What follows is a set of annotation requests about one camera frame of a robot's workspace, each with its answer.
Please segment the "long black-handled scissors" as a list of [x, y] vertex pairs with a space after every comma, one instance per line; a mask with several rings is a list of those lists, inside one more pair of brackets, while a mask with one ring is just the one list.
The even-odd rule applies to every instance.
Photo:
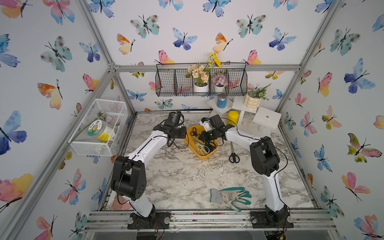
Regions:
[[231, 146], [231, 155], [229, 156], [229, 161], [233, 164], [237, 164], [240, 162], [240, 157], [236, 154], [233, 142], [230, 142]]

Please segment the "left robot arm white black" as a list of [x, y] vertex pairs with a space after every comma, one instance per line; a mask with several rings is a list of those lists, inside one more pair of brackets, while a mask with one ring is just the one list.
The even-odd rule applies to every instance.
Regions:
[[155, 207], [145, 194], [147, 186], [146, 166], [164, 146], [171, 147], [176, 139], [185, 139], [187, 129], [184, 115], [170, 112], [167, 119], [153, 128], [150, 136], [128, 156], [115, 159], [111, 178], [111, 189], [130, 203], [140, 217], [150, 218]]

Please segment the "yellow plastic storage box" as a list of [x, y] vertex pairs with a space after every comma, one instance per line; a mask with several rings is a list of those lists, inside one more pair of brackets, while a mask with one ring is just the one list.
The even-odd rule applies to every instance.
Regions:
[[205, 131], [205, 129], [202, 126], [190, 127], [187, 129], [185, 142], [198, 159], [207, 160], [219, 149], [219, 143], [216, 140], [203, 143], [199, 139], [199, 136], [203, 131]]

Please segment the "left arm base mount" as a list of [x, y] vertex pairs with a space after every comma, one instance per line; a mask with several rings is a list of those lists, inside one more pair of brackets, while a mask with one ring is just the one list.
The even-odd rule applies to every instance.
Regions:
[[169, 228], [171, 222], [171, 214], [168, 212], [159, 212], [155, 207], [151, 210], [148, 217], [143, 217], [138, 213], [131, 213], [128, 220], [128, 230], [146, 230]]

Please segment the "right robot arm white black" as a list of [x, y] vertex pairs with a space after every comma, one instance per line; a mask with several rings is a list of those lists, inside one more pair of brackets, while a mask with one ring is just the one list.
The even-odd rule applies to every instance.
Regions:
[[224, 124], [219, 115], [202, 118], [200, 125], [204, 128], [199, 136], [202, 142], [208, 143], [221, 138], [249, 150], [252, 166], [262, 176], [266, 207], [273, 212], [281, 211], [287, 207], [282, 200], [279, 184], [280, 157], [270, 137], [254, 137], [239, 131], [236, 126]]

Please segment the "small black-handled scissors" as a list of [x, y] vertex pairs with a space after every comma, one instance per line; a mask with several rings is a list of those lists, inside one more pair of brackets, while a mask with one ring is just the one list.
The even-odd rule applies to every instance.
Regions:
[[192, 137], [193, 141], [198, 141], [199, 140], [199, 134], [197, 132], [197, 128], [196, 127], [193, 127], [191, 132], [190, 132], [190, 136]]

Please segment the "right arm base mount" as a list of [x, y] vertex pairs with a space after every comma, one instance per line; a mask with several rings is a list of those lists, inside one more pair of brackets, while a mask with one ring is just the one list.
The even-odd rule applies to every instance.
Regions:
[[291, 229], [293, 220], [288, 209], [274, 212], [266, 207], [264, 211], [250, 212], [250, 221], [254, 229]]

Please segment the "cream-handled kitchen scissors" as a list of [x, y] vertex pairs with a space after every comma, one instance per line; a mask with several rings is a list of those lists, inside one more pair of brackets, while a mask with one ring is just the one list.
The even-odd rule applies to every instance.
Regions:
[[201, 144], [199, 141], [194, 141], [196, 152], [199, 156], [206, 156], [210, 153], [210, 148]]

